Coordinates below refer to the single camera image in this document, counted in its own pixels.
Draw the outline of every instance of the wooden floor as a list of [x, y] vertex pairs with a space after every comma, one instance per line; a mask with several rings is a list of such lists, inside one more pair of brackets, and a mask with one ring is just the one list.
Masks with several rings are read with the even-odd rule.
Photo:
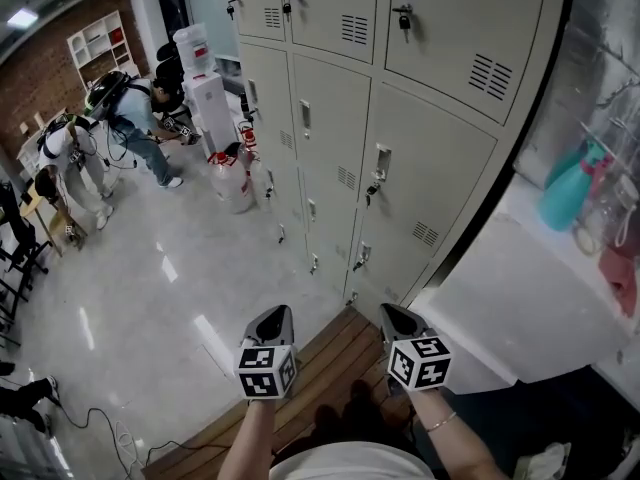
[[[299, 437], [309, 435], [318, 406], [333, 406], [342, 412], [349, 389], [356, 379], [364, 379], [373, 389], [387, 422], [404, 425], [409, 417], [406, 396], [388, 396], [384, 370], [386, 359], [379, 331], [360, 313], [345, 309], [298, 353], [301, 363], [290, 400], [280, 400], [274, 429], [274, 450], [279, 451]], [[205, 444], [231, 446], [240, 428], [247, 403], [240, 402], [217, 421], [189, 439], [185, 446]], [[226, 456], [224, 448], [198, 451], [177, 448], [143, 470], [148, 480], [215, 479]]]

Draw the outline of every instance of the ceiling light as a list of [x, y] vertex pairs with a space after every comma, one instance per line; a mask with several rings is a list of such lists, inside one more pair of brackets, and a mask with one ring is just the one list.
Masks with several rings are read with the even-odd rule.
[[38, 15], [35, 12], [29, 9], [20, 9], [9, 18], [7, 25], [13, 28], [29, 28], [37, 19]]

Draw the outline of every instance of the white t-shirt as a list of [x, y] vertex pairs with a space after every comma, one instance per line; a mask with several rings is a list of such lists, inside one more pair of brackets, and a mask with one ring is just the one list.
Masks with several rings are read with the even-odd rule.
[[[80, 149], [85, 153], [92, 154], [95, 152], [95, 148], [93, 147], [92, 141], [89, 138], [89, 133], [84, 128], [80, 128], [76, 126], [76, 136], [78, 137], [78, 144], [80, 145]], [[64, 174], [64, 172], [69, 167], [69, 156], [73, 152], [73, 138], [71, 134], [67, 130], [67, 128], [62, 128], [53, 132], [49, 137], [47, 137], [47, 149], [53, 155], [58, 155], [57, 158], [49, 158], [44, 154], [44, 146], [40, 150], [40, 158], [38, 159], [38, 166], [40, 169], [46, 167], [47, 165], [55, 165], [58, 168], [59, 174]]]
[[350, 441], [298, 453], [271, 468], [270, 480], [417, 480], [433, 473], [417, 457], [377, 443]]
[[[151, 92], [151, 80], [140, 78], [131, 83], [145, 87]], [[131, 121], [143, 133], [158, 127], [157, 120], [151, 111], [151, 98], [138, 89], [127, 89], [116, 104], [114, 113]]]

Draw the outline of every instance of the locker door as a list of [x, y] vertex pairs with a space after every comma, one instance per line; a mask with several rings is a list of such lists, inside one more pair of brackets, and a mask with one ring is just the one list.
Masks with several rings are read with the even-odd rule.
[[334, 183], [306, 172], [304, 177], [303, 204], [307, 214], [307, 226], [311, 234], [321, 240], [349, 265], [353, 225], [356, 208], [350, 194]]
[[542, 0], [392, 0], [410, 5], [408, 42], [391, 12], [387, 69], [504, 123], [533, 43]]
[[298, 168], [283, 163], [265, 163], [265, 166], [273, 180], [272, 208], [280, 226], [281, 237], [284, 237], [283, 244], [291, 247], [296, 256], [306, 262], [307, 242]]
[[284, 41], [282, 0], [240, 0], [233, 6], [234, 21], [241, 36]]
[[293, 42], [371, 63], [376, 0], [291, 0]]
[[380, 318], [380, 305], [386, 302], [393, 302], [391, 297], [385, 295], [367, 284], [362, 277], [349, 275], [344, 291], [344, 301], [351, 302], [351, 305], [364, 315], [376, 327], [382, 325]]
[[495, 140], [388, 85], [381, 84], [377, 96], [375, 140], [367, 143], [361, 190], [377, 168], [386, 181], [364, 215], [359, 246], [364, 242], [371, 252], [358, 272], [397, 302], [440, 247]]
[[357, 198], [371, 79], [294, 55], [298, 159]]
[[313, 275], [319, 277], [336, 294], [342, 297], [347, 279], [347, 263], [335, 251], [327, 248], [325, 242], [315, 234], [307, 234], [307, 243], [309, 268]]
[[239, 46], [245, 91], [249, 103], [258, 109], [254, 127], [260, 154], [272, 165], [295, 161], [287, 54], [262, 46]]

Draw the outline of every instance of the white shirt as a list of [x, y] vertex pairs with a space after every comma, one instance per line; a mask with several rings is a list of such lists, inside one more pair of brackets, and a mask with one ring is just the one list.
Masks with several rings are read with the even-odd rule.
[[[91, 139], [89, 138], [89, 133], [84, 129], [76, 126], [76, 135], [78, 137], [78, 144], [80, 145], [80, 149], [82, 149], [85, 153], [91, 154], [94, 151], [94, 147], [91, 143]], [[69, 167], [69, 156], [73, 152], [73, 138], [71, 137], [71, 133], [67, 130], [66, 127], [61, 128], [53, 132], [49, 137], [47, 137], [47, 149], [53, 155], [57, 155], [56, 158], [49, 158], [44, 154], [44, 146], [40, 150], [40, 158], [38, 159], [38, 166], [40, 169], [46, 167], [47, 165], [55, 165], [58, 168], [58, 173], [61, 175]]]
[[270, 480], [433, 479], [417, 457], [377, 443], [352, 441], [298, 453], [271, 468]]

